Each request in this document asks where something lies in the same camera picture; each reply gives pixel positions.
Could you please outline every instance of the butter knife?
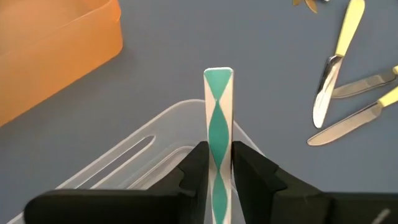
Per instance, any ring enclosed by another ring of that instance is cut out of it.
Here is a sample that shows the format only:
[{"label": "butter knife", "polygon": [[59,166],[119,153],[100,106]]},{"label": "butter knife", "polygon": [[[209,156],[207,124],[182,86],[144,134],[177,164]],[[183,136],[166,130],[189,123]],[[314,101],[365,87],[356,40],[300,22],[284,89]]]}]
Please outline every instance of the butter knife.
[{"label": "butter knife", "polygon": [[395,87],[376,102],[312,136],[307,143],[310,146],[321,146],[332,142],[355,130],[356,128],[359,128],[360,126],[376,119],[378,116],[380,116],[383,108],[397,101],[398,87]]},{"label": "butter knife", "polygon": [[315,96],[312,118],[313,123],[317,128],[321,128],[323,121],[325,120],[341,62],[347,52],[349,43],[354,36],[364,10],[364,0],[351,0],[348,4],[336,47],[336,53],[334,56],[328,58],[326,62],[325,70],[323,71],[317,94]]},{"label": "butter knife", "polygon": [[394,81],[398,76],[398,65],[392,69],[363,78],[353,83],[342,85],[333,90],[332,98],[354,96]]}]

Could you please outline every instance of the knife blade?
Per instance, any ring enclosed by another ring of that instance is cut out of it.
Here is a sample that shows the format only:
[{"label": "knife blade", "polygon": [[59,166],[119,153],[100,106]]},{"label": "knife blade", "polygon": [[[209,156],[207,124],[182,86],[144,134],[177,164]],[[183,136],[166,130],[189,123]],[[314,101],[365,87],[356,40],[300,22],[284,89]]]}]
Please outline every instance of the knife blade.
[{"label": "knife blade", "polygon": [[398,87],[395,87],[376,102],[312,136],[307,143],[310,146],[321,146],[332,142],[376,119],[382,113],[383,108],[397,101]]},{"label": "knife blade", "polygon": [[397,76],[398,66],[395,66],[393,69],[335,88],[331,97],[336,99],[346,98],[349,96],[364,93],[365,91],[387,85],[388,83],[394,81]]},{"label": "knife blade", "polygon": [[364,9],[364,0],[351,0],[348,4],[347,12],[337,42],[335,55],[329,57],[326,62],[326,66],[317,89],[317,94],[315,96],[312,118],[313,123],[317,128],[321,128],[323,121],[325,120],[342,59],[344,58],[349,43],[359,25]]}]

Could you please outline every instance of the stick with green diamond pattern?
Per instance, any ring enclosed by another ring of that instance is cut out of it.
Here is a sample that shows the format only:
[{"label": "stick with green diamond pattern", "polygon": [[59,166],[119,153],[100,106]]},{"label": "stick with green diamond pattern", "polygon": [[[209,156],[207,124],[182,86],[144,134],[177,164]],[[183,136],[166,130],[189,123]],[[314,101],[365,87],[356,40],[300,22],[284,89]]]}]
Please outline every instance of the stick with green diamond pattern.
[{"label": "stick with green diamond pattern", "polygon": [[231,68],[208,68],[204,74],[207,137],[214,158],[209,171],[214,224],[231,223],[233,77]]}]

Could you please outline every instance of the golden object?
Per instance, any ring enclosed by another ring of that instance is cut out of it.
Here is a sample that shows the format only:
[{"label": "golden object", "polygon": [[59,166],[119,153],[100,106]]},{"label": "golden object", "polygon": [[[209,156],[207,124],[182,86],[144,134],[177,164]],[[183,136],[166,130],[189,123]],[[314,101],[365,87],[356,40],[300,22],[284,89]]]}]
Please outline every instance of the golden object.
[{"label": "golden object", "polygon": [[307,6],[313,11],[314,13],[318,13],[318,8],[317,4],[315,3],[315,0],[293,0],[293,5],[298,6],[302,1],[305,1]]}]

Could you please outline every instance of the silver blade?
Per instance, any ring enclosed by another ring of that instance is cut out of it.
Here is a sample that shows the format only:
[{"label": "silver blade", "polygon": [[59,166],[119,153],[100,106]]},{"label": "silver blade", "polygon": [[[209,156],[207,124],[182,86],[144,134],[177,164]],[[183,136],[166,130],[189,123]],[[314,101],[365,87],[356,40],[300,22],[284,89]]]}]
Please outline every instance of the silver blade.
[{"label": "silver blade", "polygon": [[310,146],[321,146],[332,142],[377,118],[381,114],[382,108],[383,106],[381,104],[375,102],[312,136],[307,143]]},{"label": "silver blade", "polygon": [[378,73],[353,83],[349,83],[333,90],[332,98],[344,98],[363,93],[373,88],[383,86],[394,81],[397,75],[391,70]]},{"label": "silver blade", "polygon": [[337,55],[330,57],[323,71],[312,111],[313,123],[317,128],[321,128],[325,120],[342,59],[343,57]]}]

